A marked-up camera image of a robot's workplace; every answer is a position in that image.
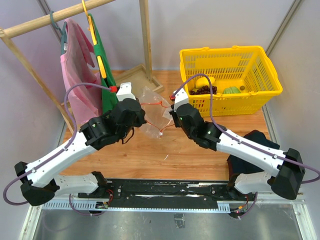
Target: pink shirt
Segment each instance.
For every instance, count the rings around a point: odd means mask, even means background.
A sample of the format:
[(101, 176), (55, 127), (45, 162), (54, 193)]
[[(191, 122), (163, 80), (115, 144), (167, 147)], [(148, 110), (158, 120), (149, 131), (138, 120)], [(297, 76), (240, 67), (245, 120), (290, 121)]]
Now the pink shirt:
[[(67, 22), (67, 50), (61, 55), (63, 81), (65, 89), (79, 83), (101, 84), (100, 73), (93, 74), (88, 64), (95, 66), (90, 53), (94, 47), (87, 39), (80, 26), (71, 18)], [(73, 115), (77, 125), (102, 114), (102, 90), (93, 86), (78, 86), (69, 96)]]

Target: yellow lemon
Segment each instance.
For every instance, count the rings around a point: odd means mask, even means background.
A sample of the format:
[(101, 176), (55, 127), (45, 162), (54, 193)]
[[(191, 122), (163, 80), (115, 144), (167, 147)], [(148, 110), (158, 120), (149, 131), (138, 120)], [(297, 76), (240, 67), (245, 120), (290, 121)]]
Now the yellow lemon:
[[(213, 76), (210, 76), (209, 79), (210, 79), (211, 84), (213, 85), (215, 82), (215, 78)], [(200, 77), (197, 81), (195, 81), (195, 88), (196, 89), (200, 89), (204, 86), (209, 87), (209, 82), (205, 76)]]

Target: clothes hanger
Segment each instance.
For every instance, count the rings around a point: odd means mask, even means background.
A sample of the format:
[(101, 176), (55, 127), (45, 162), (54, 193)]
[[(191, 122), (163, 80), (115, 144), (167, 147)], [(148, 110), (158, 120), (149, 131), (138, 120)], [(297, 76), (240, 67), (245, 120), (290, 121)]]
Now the clothes hanger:
[(66, 34), (66, 27), (67, 27), (67, 22), (65, 21), (63, 23), (63, 27), (62, 29), (57, 25), (57, 23), (54, 21), (54, 17), (53, 17), (53, 13), (54, 11), (50, 11), (50, 20), (51, 20), (51, 24), (52, 26), (59, 30), (60, 34), (61, 34), (61, 39), (60, 39), (60, 43), (61, 43), (61, 55), (66, 53), (66, 49), (65, 49), (65, 44), (67, 43), (67, 34)]
[[(96, 45), (97, 44), (97, 38), (96, 38), (95, 27), (93, 25), (91, 16), (87, 12), (85, 0), (82, 0), (82, 6), (83, 6), (84, 13), (86, 15), (86, 18), (88, 20), (88, 23), (89, 23), (89, 31), (91, 33), (93, 45)], [(97, 56), (96, 59), (97, 59), (98, 65), (99, 65), (99, 70), (100, 70), (102, 78), (103, 79), (107, 78), (107, 72), (106, 72), (105, 66), (104, 66), (104, 64), (102, 62), (101, 56)]]

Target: bunch of dark grapes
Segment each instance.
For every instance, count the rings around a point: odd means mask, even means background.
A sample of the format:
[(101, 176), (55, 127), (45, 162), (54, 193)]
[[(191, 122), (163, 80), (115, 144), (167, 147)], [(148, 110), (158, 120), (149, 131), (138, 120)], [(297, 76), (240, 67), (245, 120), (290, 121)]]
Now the bunch of dark grapes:
[[(217, 94), (217, 87), (212, 86), (213, 94)], [(203, 86), (202, 88), (198, 89), (197, 91), (190, 91), (190, 95), (202, 95), (202, 94), (210, 94), (210, 88), (208, 86)]]

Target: clear plastic bag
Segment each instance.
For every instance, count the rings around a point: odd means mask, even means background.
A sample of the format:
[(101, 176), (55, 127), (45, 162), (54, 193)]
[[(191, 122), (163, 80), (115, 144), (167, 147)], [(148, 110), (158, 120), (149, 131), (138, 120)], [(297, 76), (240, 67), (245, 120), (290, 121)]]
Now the clear plastic bag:
[(172, 116), (169, 113), (170, 104), (146, 86), (142, 89), (138, 99), (145, 111), (144, 118), (147, 121), (147, 124), (143, 124), (139, 129), (150, 138), (160, 139), (164, 129), (173, 124)]

